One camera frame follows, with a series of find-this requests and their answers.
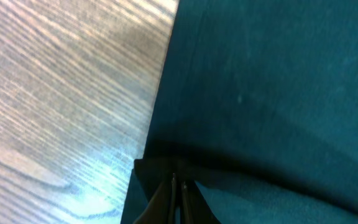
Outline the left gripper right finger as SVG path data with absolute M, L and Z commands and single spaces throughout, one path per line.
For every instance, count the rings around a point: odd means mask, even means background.
M 182 224 L 221 224 L 211 211 L 194 181 L 182 182 L 180 223 Z

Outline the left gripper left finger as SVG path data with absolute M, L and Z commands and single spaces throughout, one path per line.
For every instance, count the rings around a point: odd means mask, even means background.
M 177 200 L 177 178 L 173 173 L 170 179 L 163 180 L 146 209 L 134 224 L 174 224 Z

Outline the black t-shirt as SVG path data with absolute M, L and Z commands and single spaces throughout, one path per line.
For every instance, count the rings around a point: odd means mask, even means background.
M 165 175 L 221 223 L 358 223 L 358 1 L 180 1 L 123 223 Z

